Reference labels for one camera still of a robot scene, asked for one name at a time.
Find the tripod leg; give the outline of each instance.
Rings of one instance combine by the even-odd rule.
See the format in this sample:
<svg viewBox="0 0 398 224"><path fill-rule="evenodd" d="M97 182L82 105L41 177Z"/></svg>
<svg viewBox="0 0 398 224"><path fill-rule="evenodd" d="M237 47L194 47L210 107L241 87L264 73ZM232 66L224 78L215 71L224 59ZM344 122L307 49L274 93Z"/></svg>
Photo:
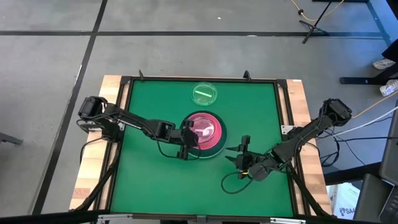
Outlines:
<svg viewBox="0 0 398 224"><path fill-rule="evenodd" d="M0 133L0 141L9 142L20 146L22 144L22 140L9 136L8 134Z"/></svg>
<svg viewBox="0 0 398 224"><path fill-rule="evenodd" d="M313 27L311 27L311 29L310 29L310 32L308 32L307 33L307 35L304 37L304 39L303 39L303 44L305 44L306 42L307 42L307 40L308 40L308 38L310 38L310 36L311 36L311 34L312 34L312 32L313 32L313 30L315 29L315 27L313 26Z"/></svg>
<svg viewBox="0 0 398 224"><path fill-rule="evenodd" d="M317 29L317 30L319 30L319 31L321 31L321 32L324 32L324 33L326 33L326 34L328 33L328 32L326 32L326 31L324 31L324 30L321 30L321 29L317 28L317 25L318 25L319 21L322 19L322 17L323 17L323 15L325 14L326 10L328 10L330 4L331 4L331 1L330 1L329 4L326 6L326 8L323 10L322 14L319 16L319 18L318 18L318 20L316 21L316 23L315 23L314 25L311 25L311 30L310 30L310 32L307 34L307 36L304 38L304 40L303 40L303 42L302 42L303 44L305 44L305 43L307 42L308 38L310 38L310 35L312 34L312 32L313 32L314 29Z"/></svg>
<svg viewBox="0 0 398 224"><path fill-rule="evenodd" d="M307 25L308 27L313 27L312 24L309 24L309 23L307 23L307 22L305 22L303 20L299 20L298 22L301 23L301 24Z"/></svg>

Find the wooden board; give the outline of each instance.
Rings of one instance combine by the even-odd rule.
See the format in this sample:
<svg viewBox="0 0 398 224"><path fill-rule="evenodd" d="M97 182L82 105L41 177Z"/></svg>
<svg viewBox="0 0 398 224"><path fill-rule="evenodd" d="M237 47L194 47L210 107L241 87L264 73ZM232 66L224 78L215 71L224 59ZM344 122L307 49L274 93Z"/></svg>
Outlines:
<svg viewBox="0 0 398 224"><path fill-rule="evenodd" d="M110 103L115 103L118 96L121 76L119 75L105 75L99 96L105 97ZM287 80L289 91L290 104L293 113L294 125L304 126L309 123L310 115L307 107L307 100L305 99L304 88L301 80ZM127 88L123 91L121 107L124 108L127 98ZM284 123L287 124L287 113L284 102L284 94L280 88L280 102L282 105L282 112L284 115ZM89 133L88 141L99 138L100 132ZM76 180L75 190L73 191L70 209L79 206L84 199L90 194L97 182L99 181L101 167L105 154L105 141L97 141L86 146L83 154L83 160L79 169ZM315 200L322 206L322 208L331 213L330 203L326 192L325 180L323 178L322 167L319 160L317 149L311 145L306 145L302 148L301 161L303 166L304 179L307 188L314 196ZM104 186L103 194L101 196L100 208L104 208L105 200L108 195L108 185ZM299 213L303 214L303 204L299 189L296 187L296 197Z"/></svg>

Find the black frame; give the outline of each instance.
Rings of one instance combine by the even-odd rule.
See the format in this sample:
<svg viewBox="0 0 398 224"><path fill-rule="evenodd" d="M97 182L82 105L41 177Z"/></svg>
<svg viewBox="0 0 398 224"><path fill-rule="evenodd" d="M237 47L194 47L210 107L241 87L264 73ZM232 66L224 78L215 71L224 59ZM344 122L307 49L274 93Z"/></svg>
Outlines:
<svg viewBox="0 0 398 224"><path fill-rule="evenodd" d="M120 86L119 86L119 93L117 97L116 104L120 106L121 98L123 95L123 90L125 85L129 85L128 91L127 91L127 99L126 99L126 104L125 104L125 109L128 110L130 107L130 101L131 101L131 95L132 95L132 90L134 86L134 81L135 80L148 80L148 81L170 81L170 82L175 82L175 81L180 81L180 82L227 82L227 83L268 83L272 84L274 87L274 94L275 94L275 102L277 106L277 114L279 118L279 126L288 123L289 125L294 125L293 121L293 114L292 114L292 109L290 105L290 98L289 98L289 92L287 89L287 81L286 80L276 80L276 79L252 79L249 76L249 73L246 71L244 78L211 78L211 77L144 77L141 71L139 72L138 77L133 77L133 76L123 76L121 78ZM283 89L284 92L284 98L285 98L285 105L286 105L286 111L287 111L287 121L284 121L283 114L282 114L282 107L281 107L281 102L280 102L280 96L279 96L279 87ZM280 132L282 140L285 138L285 136ZM102 178L103 174L106 171L106 167L109 163L109 158L111 155L111 146L112 144L108 143L106 146L106 152L105 152L105 157L103 160L103 166L101 170L101 175L100 178ZM118 143L117 149L116 150L121 150L123 147L123 138L121 139L121 142ZM118 167L119 167L119 159L117 161L117 165L114 171L114 174L110 178L110 185L108 189L108 195L106 197L105 201L105 209L110 210L111 208L111 203L113 199L113 192L114 192L114 186L116 183L116 176L118 172ZM300 178L304 181L304 175L303 175L303 170L302 170L302 164L301 160L299 159L298 162L295 164L297 167L297 172L300 176ZM287 176L288 179L288 185L289 185L289 192L290 192L290 198L291 198L291 203L292 203L292 211L293 211L293 217L299 215L298 211L298 206L297 206L297 198L295 194L295 187L294 187L294 181L291 177ZM101 200L101 194L97 196L97 199L95 200L95 206L94 209L99 209L99 204ZM304 214L305 215L311 215L310 211L310 205L302 195L302 202L303 202L303 207L304 207ZM160 220L188 220L188 221L196 221L199 215L170 215L170 214L147 214L147 213L133 213L134 218L142 218L142 219L160 219ZM223 222L270 222L270 217L245 217L245 216L224 216L224 215L205 215L206 220L211 221L223 221Z"/></svg>

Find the black desk leg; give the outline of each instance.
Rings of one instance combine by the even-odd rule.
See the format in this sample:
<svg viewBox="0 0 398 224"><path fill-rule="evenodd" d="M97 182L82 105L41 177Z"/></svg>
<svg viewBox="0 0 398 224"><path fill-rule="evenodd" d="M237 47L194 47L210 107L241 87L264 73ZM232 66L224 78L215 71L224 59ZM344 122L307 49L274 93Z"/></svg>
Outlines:
<svg viewBox="0 0 398 224"><path fill-rule="evenodd" d="M20 146L22 144L22 140L16 139L16 138L14 138L12 136L9 136L9 135L3 134L3 133L0 133L0 141L13 143L13 144L16 144L18 146Z"/></svg>
<svg viewBox="0 0 398 224"><path fill-rule="evenodd" d="M305 25L307 25L310 28L310 32L307 33L307 36L305 36L305 38L304 38L304 40L302 42L303 44L305 44L307 42L308 38L310 38L310 36L311 36L311 34L313 33L314 30L318 30L318 31L324 33L325 35L329 35L329 33L324 31L323 29L317 28L317 25L318 25L319 21L322 19L322 17L325 14L326 10L328 10L330 4L331 4L331 2L329 2L329 4L323 10L322 14L319 16L318 20L316 21L316 23L314 25L311 25L311 24L309 24L307 22L304 22L304 21L301 21L301 20L299 21L299 23L305 24Z"/></svg>
<svg viewBox="0 0 398 224"><path fill-rule="evenodd" d="M364 77L341 77L340 84L344 85L385 85L391 76L398 73L398 63L386 68L383 72L373 78Z"/></svg>
<svg viewBox="0 0 398 224"><path fill-rule="evenodd" d="M361 180L365 174L372 174L376 177L379 176L381 162L376 162L366 166L355 167L352 169L339 170L324 174L326 185L335 185L345 182L353 182L355 180Z"/></svg>

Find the clear petri dish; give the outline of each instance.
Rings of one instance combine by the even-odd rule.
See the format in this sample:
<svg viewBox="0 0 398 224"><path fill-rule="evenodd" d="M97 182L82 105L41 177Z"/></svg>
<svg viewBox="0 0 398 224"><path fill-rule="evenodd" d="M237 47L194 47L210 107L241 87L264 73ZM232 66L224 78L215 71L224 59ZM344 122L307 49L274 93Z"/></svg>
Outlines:
<svg viewBox="0 0 398 224"><path fill-rule="evenodd" d="M192 100L201 106L208 106L217 99L216 87L208 82L196 84L192 90Z"/></svg>

